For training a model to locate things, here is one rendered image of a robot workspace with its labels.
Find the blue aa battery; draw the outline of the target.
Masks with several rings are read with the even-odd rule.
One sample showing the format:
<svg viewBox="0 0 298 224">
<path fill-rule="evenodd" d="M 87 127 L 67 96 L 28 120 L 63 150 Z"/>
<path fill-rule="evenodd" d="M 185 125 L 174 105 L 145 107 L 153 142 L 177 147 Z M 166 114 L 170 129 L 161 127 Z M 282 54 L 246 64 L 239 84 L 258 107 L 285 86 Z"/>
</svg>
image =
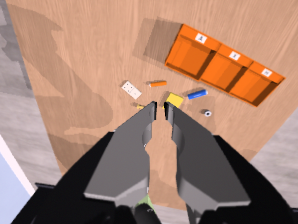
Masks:
<svg viewBox="0 0 298 224">
<path fill-rule="evenodd" d="M 208 94 L 207 92 L 208 91 L 206 89 L 204 89 L 204 90 L 201 90 L 201 91 L 197 91 L 197 92 L 188 94 L 188 99 L 190 100 L 190 99 L 193 99 L 193 98 L 197 98 L 197 97 L 206 95 L 206 94 Z"/>
</svg>

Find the orange rack of bins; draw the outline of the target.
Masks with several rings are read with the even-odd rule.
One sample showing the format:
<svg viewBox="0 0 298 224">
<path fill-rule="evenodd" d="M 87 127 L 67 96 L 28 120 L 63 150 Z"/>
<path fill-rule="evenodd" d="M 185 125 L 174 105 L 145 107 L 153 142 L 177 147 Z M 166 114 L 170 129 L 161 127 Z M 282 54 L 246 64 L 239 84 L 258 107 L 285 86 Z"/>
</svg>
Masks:
<svg viewBox="0 0 298 224">
<path fill-rule="evenodd" d="M 286 79 L 186 24 L 181 27 L 165 59 L 165 66 L 170 69 L 254 107 L 258 107 Z"/>
</svg>

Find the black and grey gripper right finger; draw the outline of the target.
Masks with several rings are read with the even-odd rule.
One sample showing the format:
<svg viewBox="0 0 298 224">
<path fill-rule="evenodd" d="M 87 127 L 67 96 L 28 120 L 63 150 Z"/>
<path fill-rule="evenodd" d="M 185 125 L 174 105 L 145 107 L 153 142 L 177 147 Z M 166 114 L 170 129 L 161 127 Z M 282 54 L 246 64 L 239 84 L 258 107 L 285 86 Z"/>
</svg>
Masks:
<svg viewBox="0 0 298 224">
<path fill-rule="evenodd" d="M 190 224 L 198 224 L 204 210 L 217 211 L 221 224 L 298 224 L 276 188 L 220 135 L 169 101 L 164 110 L 176 144 L 177 192 Z"/>
</svg>

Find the white domino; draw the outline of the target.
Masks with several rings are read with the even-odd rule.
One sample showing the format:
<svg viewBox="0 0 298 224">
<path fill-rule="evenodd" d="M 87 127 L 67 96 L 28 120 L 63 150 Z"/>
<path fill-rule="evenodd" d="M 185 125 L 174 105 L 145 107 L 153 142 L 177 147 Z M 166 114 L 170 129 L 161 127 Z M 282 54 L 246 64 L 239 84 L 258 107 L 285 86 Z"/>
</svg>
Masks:
<svg viewBox="0 0 298 224">
<path fill-rule="evenodd" d="M 137 99 L 142 93 L 129 81 L 125 83 L 123 89 L 128 92 L 134 99 Z"/>
</svg>

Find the orange battery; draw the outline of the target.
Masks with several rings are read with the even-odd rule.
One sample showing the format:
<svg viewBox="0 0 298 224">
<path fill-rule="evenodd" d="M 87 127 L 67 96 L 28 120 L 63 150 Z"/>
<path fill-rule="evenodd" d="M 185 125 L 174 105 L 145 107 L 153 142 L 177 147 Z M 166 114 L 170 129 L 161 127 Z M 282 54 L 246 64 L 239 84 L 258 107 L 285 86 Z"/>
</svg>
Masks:
<svg viewBox="0 0 298 224">
<path fill-rule="evenodd" d="M 166 85 L 166 81 L 149 83 L 149 86 L 150 87 L 153 87 L 153 86 L 162 86 L 162 85 Z"/>
</svg>

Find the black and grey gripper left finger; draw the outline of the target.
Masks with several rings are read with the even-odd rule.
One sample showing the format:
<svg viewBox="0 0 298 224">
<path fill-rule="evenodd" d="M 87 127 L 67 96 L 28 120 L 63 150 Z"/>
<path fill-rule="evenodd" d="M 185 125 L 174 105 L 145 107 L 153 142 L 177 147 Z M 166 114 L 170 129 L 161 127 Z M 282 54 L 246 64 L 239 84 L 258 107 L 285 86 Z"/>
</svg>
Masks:
<svg viewBox="0 0 298 224">
<path fill-rule="evenodd" d="M 157 102 L 152 101 L 107 132 L 58 181 L 32 224 L 113 224 L 119 205 L 130 207 L 149 192 Z M 152 121 L 151 121 L 152 119 Z"/>
</svg>

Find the white hex nut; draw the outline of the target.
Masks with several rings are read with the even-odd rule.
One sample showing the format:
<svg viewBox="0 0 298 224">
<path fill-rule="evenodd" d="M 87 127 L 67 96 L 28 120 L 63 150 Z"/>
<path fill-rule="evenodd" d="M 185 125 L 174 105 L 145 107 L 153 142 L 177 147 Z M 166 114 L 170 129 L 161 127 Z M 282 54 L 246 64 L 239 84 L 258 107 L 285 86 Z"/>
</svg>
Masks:
<svg viewBox="0 0 298 224">
<path fill-rule="evenodd" d="M 210 116 L 210 115 L 211 115 L 211 111 L 209 111 L 209 110 L 205 110 L 204 115 L 205 115 L 205 116 Z"/>
</svg>

